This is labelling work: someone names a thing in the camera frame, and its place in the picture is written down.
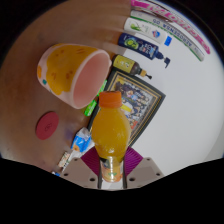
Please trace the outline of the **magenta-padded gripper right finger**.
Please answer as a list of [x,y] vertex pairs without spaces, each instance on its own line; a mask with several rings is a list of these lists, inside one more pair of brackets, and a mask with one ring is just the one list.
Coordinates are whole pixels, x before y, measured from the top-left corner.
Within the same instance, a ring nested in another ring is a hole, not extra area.
[[150,157],[142,157],[129,147],[123,162],[123,188],[135,189],[146,186],[164,176]]

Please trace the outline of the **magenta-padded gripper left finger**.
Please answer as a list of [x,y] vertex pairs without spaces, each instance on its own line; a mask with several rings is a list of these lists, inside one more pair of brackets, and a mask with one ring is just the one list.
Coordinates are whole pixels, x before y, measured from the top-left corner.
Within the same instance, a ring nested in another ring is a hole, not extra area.
[[100,189],[102,175],[96,149],[92,147],[81,158],[73,158],[61,177],[84,188]]

